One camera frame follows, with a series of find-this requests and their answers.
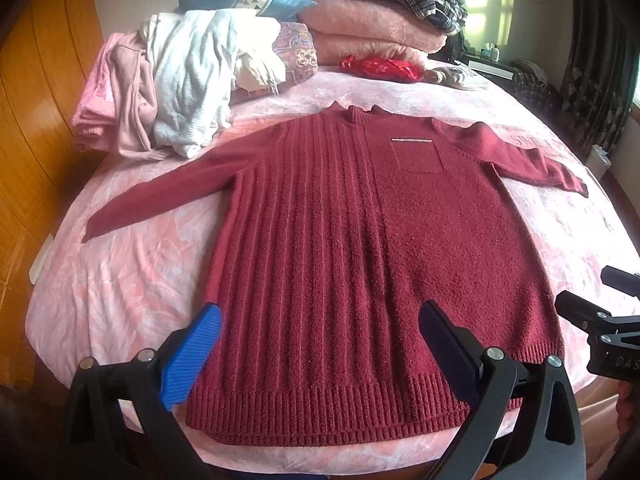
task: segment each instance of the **pink bed sheet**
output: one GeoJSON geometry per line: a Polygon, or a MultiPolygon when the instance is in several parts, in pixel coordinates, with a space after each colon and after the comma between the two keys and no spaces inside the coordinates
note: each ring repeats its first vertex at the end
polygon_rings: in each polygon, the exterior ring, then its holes
{"type": "MultiPolygon", "coordinates": [[[[484,121],[504,140],[540,147],[566,164],[587,183],[588,199],[505,179],[542,255],[554,293],[567,288],[606,305],[614,314],[640,314],[637,301],[600,283],[600,269],[607,264],[631,272],[640,269],[638,255],[609,199],[541,121],[494,85],[465,92],[422,83],[362,80],[325,70],[282,96],[234,107],[234,126],[217,143],[317,112],[333,101],[364,109],[378,104],[389,111],[436,116],[453,124],[484,121]]],[[[92,213],[134,184],[183,163],[107,160],[69,208],[35,285],[26,319],[31,344],[64,384],[71,383],[82,357],[92,355],[102,364],[130,360],[142,348],[159,347],[169,332],[187,325],[199,309],[200,271],[224,218],[224,192],[81,244],[92,213]]],[[[574,389],[579,390],[593,380],[586,371],[586,338],[564,320],[561,324],[566,368],[574,389]]],[[[124,410],[132,425],[137,425],[132,407],[124,403],[124,410]]],[[[414,465],[439,457],[456,431],[357,446],[240,447],[224,446],[185,427],[182,406],[175,415],[206,462],[265,473],[360,474],[414,465]]],[[[500,434],[511,430],[515,417],[516,412],[505,416],[500,434]]]]}

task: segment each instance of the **curtain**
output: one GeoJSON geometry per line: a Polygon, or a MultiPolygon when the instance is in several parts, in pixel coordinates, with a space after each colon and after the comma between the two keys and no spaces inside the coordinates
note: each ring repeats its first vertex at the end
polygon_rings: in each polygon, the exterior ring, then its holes
{"type": "Polygon", "coordinates": [[[583,153],[616,148],[628,117],[638,49],[606,0],[574,0],[572,47],[560,89],[560,123],[583,153]]]}

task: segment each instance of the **silver bolt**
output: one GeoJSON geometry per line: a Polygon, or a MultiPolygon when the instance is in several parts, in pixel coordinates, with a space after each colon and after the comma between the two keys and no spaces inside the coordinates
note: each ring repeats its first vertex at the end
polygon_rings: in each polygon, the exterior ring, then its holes
{"type": "Polygon", "coordinates": [[[562,366],[562,359],[557,355],[550,355],[548,358],[546,358],[546,360],[555,368],[559,368],[562,366]]]}
{"type": "Polygon", "coordinates": [[[486,354],[494,361],[500,361],[504,359],[504,352],[499,348],[496,348],[495,346],[488,348],[486,350],[486,354]]]}
{"type": "Polygon", "coordinates": [[[136,359],[138,361],[142,361],[143,363],[148,363],[151,359],[156,355],[156,351],[153,348],[143,348],[138,355],[136,355],[136,359]]]}
{"type": "Polygon", "coordinates": [[[95,365],[95,359],[89,356],[89,357],[84,357],[80,361],[80,364],[78,365],[78,367],[82,368],[82,370],[88,370],[89,368],[93,368],[94,365],[95,365]]]}

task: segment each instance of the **sweater chest pocket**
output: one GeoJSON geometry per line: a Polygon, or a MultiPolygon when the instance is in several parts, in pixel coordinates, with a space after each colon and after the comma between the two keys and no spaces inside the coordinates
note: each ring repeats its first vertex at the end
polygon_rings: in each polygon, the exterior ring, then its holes
{"type": "Polygon", "coordinates": [[[440,154],[431,139],[392,138],[391,147],[398,167],[408,173],[441,173],[440,154]]]}

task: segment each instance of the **gray folded garment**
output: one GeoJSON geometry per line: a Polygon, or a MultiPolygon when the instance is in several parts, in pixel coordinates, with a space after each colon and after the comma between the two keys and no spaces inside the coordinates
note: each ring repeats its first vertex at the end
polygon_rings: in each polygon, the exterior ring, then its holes
{"type": "Polygon", "coordinates": [[[433,70],[425,70],[424,81],[459,90],[479,90],[489,86],[487,79],[466,66],[439,66],[433,70]]]}

